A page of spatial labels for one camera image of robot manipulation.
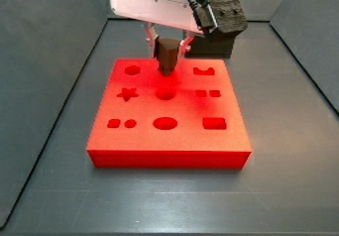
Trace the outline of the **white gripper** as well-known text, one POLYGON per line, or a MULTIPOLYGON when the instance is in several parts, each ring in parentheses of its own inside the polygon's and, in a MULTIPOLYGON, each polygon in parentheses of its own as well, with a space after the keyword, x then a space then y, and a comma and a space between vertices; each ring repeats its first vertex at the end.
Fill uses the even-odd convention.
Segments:
POLYGON ((184 30, 179 54, 183 56, 191 51, 189 44, 195 34, 203 34, 203 32, 197 28, 187 0, 109 0, 109 7, 115 15, 147 22, 143 28, 152 57, 155 57, 157 40, 153 24, 184 30))

